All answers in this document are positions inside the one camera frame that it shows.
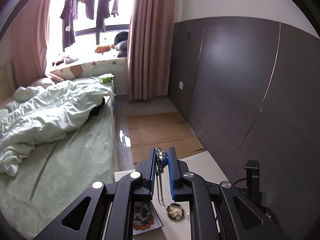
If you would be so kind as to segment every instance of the pink curtain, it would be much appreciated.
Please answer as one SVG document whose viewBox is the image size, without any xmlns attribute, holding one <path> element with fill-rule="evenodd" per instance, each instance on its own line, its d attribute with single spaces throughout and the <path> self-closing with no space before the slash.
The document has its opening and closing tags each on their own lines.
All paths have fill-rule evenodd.
<svg viewBox="0 0 320 240">
<path fill-rule="evenodd" d="M 128 98 L 168 93 L 175 0 L 134 0 L 128 38 Z"/>
<path fill-rule="evenodd" d="M 51 0 L 30 0 L 12 22 L 12 59 L 18 86 L 45 77 Z"/>
</svg>

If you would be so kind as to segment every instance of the white wall outlet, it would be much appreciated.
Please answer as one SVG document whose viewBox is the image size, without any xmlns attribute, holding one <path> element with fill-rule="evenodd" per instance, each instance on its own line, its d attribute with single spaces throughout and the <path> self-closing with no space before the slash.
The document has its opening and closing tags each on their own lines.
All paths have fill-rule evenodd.
<svg viewBox="0 0 320 240">
<path fill-rule="evenodd" d="M 183 83 L 181 81 L 179 82 L 179 88 L 183 90 Z"/>
</svg>

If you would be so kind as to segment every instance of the orange plush toy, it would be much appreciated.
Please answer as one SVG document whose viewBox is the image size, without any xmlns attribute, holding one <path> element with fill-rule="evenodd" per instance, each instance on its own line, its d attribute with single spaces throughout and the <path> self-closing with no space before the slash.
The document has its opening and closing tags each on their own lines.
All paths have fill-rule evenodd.
<svg viewBox="0 0 320 240">
<path fill-rule="evenodd" d="M 96 49 L 95 49 L 95 53 L 104 53 L 104 52 L 107 52 L 107 51 L 110 51 L 112 49 L 114 49 L 115 46 L 114 44 L 111 44 L 111 45 L 103 45 L 103 46 L 98 46 Z"/>
</svg>

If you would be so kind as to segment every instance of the headboard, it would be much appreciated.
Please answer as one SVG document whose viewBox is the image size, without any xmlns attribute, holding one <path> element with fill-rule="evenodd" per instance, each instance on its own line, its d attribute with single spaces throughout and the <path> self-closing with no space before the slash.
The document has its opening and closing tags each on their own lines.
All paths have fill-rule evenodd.
<svg viewBox="0 0 320 240">
<path fill-rule="evenodd" d="M 11 97 L 15 91 L 12 75 L 12 62 L 0 66 L 0 104 Z"/>
</svg>

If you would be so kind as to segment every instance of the necklace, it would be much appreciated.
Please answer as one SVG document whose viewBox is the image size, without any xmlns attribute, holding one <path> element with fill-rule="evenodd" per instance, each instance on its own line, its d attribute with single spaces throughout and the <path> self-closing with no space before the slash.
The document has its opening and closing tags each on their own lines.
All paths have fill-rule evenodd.
<svg viewBox="0 0 320 240">
<path fill-rule="evenodd" d="M 157 180 L 157 194 L 158 194 L 158 202 L 160 206 L 166 206 L 164 204 L 164 198 L 163 198 L 163 188 L 162 188 L 162 173 L 164 168 L 168 165 L 168 153 L 165 151 L 162 151 L 161 148 L 155 148 L 156 150 L 156 180 Z M 171 203 L 170 205 L 166 206 L 166 211 L 168 217 L 171 219 L 179 220 L 183 218 L 184 216 L 184 210 L 182 206 L 178 203 Z"/>
</svg>

